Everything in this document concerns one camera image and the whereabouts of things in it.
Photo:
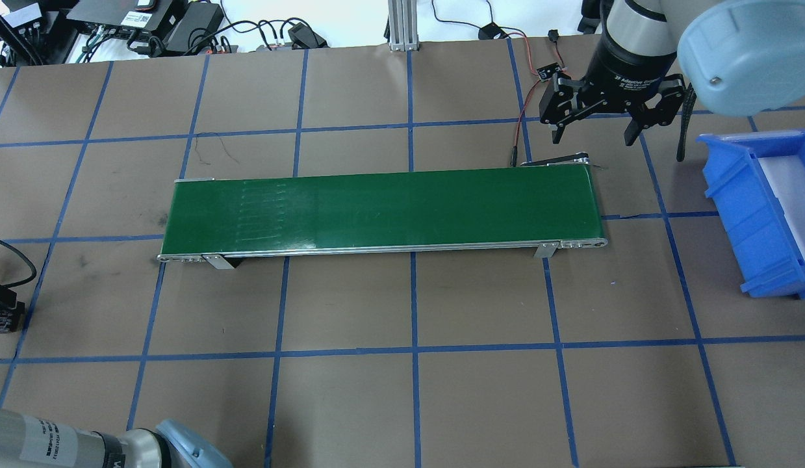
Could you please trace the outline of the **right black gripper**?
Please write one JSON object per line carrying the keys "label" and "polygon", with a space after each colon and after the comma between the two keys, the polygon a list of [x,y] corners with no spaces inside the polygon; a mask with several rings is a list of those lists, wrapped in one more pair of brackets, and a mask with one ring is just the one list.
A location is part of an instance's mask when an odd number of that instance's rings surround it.
{"label": "right black gripper", "polygon": [[[551,74],[539,103],[540,122],[552,128],[552,142],[559,144],[567,125],[573,122],[594,112],[626,111],[631,122],[623,139],[626,146],[632,146],[644,130],[671,124],[684,103],[684,76],[667,76],[675,60],[675,51],[639,55],[604,33],[581,80],[565,72]],[[657,94],[659,101],[649,109],[646,101]]]}

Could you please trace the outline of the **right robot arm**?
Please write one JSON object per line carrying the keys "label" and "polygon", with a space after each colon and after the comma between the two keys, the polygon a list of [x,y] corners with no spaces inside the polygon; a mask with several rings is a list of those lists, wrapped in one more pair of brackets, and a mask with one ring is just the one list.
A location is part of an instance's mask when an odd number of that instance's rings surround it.
{"label": "right robot arm", "polygon": [[591,1],[601,27],[583,77],[552,74],[539,102],[558,143],[596,113],[628,114],[632,145],[699,101],[744,118],[805,97],[805,1]]}

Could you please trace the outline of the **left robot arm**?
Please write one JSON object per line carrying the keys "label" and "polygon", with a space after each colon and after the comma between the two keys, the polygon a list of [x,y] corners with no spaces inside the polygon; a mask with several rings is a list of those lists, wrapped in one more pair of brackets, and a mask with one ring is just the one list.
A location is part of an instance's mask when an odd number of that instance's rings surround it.
{"label": "left robot arm", "polygon": [[0,467],[231,467],[200,434],[173,419],[121,435],[88,432],[0,408]]}

